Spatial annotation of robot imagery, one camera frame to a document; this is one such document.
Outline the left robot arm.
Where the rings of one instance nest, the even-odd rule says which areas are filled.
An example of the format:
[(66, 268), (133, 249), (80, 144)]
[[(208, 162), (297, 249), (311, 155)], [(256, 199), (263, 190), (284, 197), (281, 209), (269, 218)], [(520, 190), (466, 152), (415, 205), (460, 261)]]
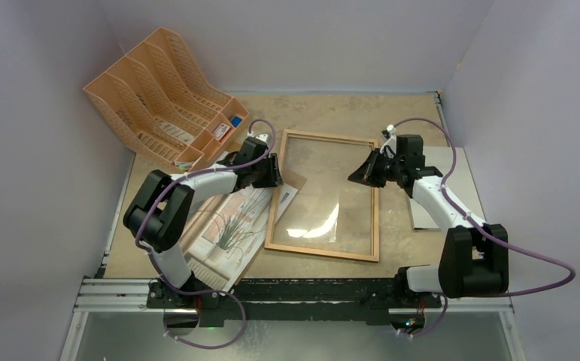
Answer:
[(249, 135), (239, 150), (207, 168), (171, 175), (148, 174), (123, 215), (123, 225), (135, 245), (149, 256), (165, 297), (178, 308), (195, 296), (212, 291), (199, 285), (183, 253), (181, 237), (192, 208), (215, 196), (247, 187), (274, 188), (282, 184), (273, 135)]

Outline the plant window photo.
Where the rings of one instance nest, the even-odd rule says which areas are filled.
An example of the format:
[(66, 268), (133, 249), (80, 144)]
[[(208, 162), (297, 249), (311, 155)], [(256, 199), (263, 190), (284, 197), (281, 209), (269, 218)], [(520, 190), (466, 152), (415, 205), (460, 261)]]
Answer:
[(195, 205), (181, 246), (198, 280), (228, 291), (240, 279), (263, 246), (275, 191), (248, 187)]

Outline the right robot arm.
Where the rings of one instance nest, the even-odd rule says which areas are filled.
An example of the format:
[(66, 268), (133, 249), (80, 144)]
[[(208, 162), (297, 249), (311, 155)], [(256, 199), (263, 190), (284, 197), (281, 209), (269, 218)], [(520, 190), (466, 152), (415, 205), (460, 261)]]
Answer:
[(348, 180), (374, 188), (396, 183), (445, 233), (438, 264), (402, 267), (396, 273), (393, 296), (399, 304), (413, 305), (426, 293), (456, 299), (497, 296), (508, 289), (506, 229), (469, 215), (457, 201), (448, 201), (452, 192), (443, 173), (426, 164), (421, 136), (391, 136), (382, 147), (371, 150)]

